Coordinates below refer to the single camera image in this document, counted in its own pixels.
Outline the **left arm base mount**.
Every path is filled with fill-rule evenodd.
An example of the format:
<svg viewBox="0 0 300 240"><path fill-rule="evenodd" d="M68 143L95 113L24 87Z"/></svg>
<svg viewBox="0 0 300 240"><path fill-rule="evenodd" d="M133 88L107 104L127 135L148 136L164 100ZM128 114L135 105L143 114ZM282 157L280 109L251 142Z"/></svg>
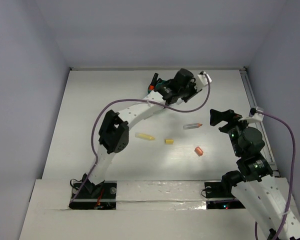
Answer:
<svg viewBox="0 0 300 240"><path fill-rule="evenodd" d="M86 177L87 174L84 174L81 180L74 178L70 180L72 192L69 208L72 210L115 210L117 208L117 182L103 181L94 185L87 180L78 191Z"/></svg>

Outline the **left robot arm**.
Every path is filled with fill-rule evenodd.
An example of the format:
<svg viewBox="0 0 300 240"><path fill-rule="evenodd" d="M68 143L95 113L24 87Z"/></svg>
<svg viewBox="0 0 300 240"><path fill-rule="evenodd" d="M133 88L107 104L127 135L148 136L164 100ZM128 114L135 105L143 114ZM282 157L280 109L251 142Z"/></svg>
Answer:
<svg viewBox="0 0 300 240"><path fill-rule="evenodd" d="M163 109L174 110L173 104L188 102L204 87L209 88L211 82L205 71L193 75L189 70L181 68L169 80L162 80L155 73L146 97L131 99L133 105L117 112L106 106L101 112L104 118L98 131L98 145L91 145L95 163L82 179L81 189L84 193L91 198L100 194L108 167L114 156L128 146L129 132L137 123Z"/></svg>

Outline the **orange highlighter piece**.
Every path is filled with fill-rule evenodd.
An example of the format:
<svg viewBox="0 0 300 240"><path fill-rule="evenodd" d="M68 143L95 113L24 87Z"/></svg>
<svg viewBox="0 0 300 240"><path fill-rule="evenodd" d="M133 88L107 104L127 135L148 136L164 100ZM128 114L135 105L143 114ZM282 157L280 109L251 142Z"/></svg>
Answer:
<svg viewBox="0 0 300 240"><path fill-rule="evenodd" d="M194 152L200 157L204 154L204 151L199 147L197 146L195 149L194 149Z"/></svg>

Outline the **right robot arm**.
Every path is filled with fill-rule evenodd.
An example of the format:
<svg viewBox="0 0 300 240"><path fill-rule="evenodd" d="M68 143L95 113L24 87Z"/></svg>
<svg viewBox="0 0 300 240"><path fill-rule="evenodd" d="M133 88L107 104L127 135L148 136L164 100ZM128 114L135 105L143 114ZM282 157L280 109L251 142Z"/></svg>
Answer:
<svg viewBox="0 0 300 240"><path fill-rule="evenodd" d="M261 153L265 147L263 135L249 126L261 123L265 116L259 107L251 108L248 117L231 109L210 110L210 125L226 122L219 131L229 136L238 157L238 169L222 176L220 190L242 203L255 220L254 229L261 230L268 240L300 240L300 221L290 208L292 191L283 196L274 171Z"/></svg>

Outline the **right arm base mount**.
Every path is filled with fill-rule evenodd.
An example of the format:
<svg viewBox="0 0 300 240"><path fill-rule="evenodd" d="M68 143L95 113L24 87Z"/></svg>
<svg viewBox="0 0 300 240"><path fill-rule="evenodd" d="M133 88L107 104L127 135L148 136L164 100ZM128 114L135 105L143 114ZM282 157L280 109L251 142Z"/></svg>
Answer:
<svg viewBox="0 0 300 240"><path fill-rule="evenodd" d="M201 190L206 199L207 210L244 209L244 205L236 199L231 191L238 183L244 182L244 176L238 171L230 171L222 176L221 181L207 181Z"/></svg>

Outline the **black orange highlighter marker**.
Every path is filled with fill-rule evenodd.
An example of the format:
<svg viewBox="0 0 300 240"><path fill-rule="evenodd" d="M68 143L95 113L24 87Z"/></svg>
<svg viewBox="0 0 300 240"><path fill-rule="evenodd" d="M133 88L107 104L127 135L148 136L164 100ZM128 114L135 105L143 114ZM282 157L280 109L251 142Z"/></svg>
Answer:
<svg viewBox="0 0 300 240"><path fill-rule="evenodd" d="M152 80L151 80L151 82L150 82L150 84L148 86L148 89L147 89L148 92L151 92L151 91L153 91L155 89L155 87L157 85L157 81L158 81L158 76L159 76L158 73L155 73L153 75Z"/></svg>

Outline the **clear orange-tipped highlighter body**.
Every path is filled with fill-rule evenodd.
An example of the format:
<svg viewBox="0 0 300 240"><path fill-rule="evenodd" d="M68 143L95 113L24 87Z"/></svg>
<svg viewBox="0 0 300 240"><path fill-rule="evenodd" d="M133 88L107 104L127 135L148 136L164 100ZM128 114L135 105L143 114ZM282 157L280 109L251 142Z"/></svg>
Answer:
<svg viewBox="0 0 300 240"><path fill-rule="evenodd" d="M183 125L183 129L184 130L197 129L197 128L200 128L201 126L202 126L201 123L189 123L189 124Z"/></svg>

